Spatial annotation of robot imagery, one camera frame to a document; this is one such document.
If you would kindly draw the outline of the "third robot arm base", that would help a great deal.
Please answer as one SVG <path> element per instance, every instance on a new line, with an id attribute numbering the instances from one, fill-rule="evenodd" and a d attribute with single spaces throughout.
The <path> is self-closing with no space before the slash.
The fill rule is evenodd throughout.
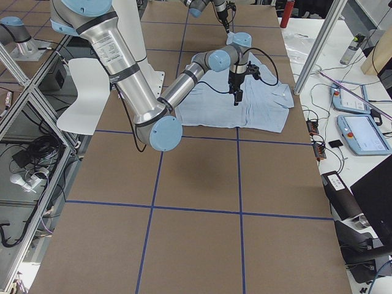
<path id="1" fill-rule="evenodd" d="M 46 50 L 41 48 L 41 41 L 34 39 L 24 23 L 18 17 L 4 17 L 1 19 L 1 44 L 6 46 L 14 43 L 16 48 L 10 56 L 16 61 L 39 61 Z"/>

